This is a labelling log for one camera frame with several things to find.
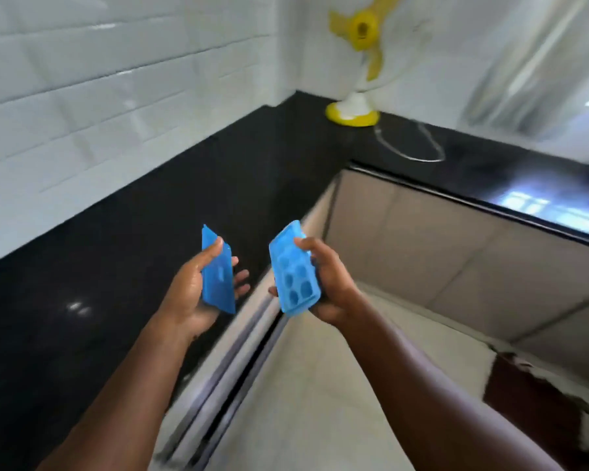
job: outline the white wall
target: white wall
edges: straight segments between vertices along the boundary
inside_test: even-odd
[[[290,95],[292,4],[0,0],[0,257]]]
[[[329,32],[327,13],[335,9],[351,15],[370,1],[306,0],[301,90],[340,99],[353,89],[361,55]],[[530,1],[404,0],[388,21],[408,21],[415,32],[400,26],[399,36],[383,44],[385,67],[401,75],[370,93],[374,105],[384,112],[589,163],[589,109],[562,135],[545,142],[460,125],[473,90],[514,34]],[[428,32],[431,41],[422,43]],[[383,71],[381,77],[390,81],[394,76]]]

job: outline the hand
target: hand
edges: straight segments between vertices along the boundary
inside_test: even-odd
[[[164,300],[159,306],[159,314],[169,316],[177,324],[187,328],[191,337],[197,337],[209,329],[216,317],[216,308],[199,305],[198,301],[203,291],[203,276],[201,271],[222,252],[223,241],[218,237],[214,243],[190,259],[173,279]],[[231,266],[238,264],[236,256],[231,258]],[[244,269],[234,276],[234,287],[249,277],[249,271]],[[250,285],[236,288],[236,299],[251,289]]]
[[[338,325],[359,300],[362,294],[353,282],[345,265],[333,249],[317,238],[295,238],[294,244],[304,251],[312,252],[313,261],[321,280],[327,300],[321,300],[310,308],[319,319],[328,324]],[[277,288],[269,288],[269,292],[277,297]]]

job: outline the left hand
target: left hand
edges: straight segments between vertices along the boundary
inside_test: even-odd
[[[222,252],[222,245],[223,240],[218,237],[210,247],[204,249],[181,266],[168,288],[161,306],[159,306],[159,314],[173,318],[177,324],[187,328],[188,333],[194,338],[208,330],[218,316],[216,308],[203,304],[199,305],[198,301],[203,291],[201,271]],[[237,256],[232,257],[232,267],[235,267],[238,261]],[[249,277],[247,269],[237,273],[234,276],[234,287],[238,286],[247,277]],[[250,285],[237,287],[236,299],[249,292],[250,289]]]

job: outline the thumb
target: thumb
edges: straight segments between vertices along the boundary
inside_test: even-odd
[[[219,236],[216,241],[201,251],[194,257],[193,262],[196,264],[198,270],[202,270],[205,266],[210,264],[222,252],[223,240]]]

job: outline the right hand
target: right hand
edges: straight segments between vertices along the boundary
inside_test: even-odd
[[[310,251],[316,262],[316,270],[327,299],[321,299],[310,311],[328,324],[337,326],[353,310],[354,301],[362,298],[345,265],[333,249],[318,238],[295,238],[294,244],[304,251]],[[268,291],[277,297],[277,288]]]

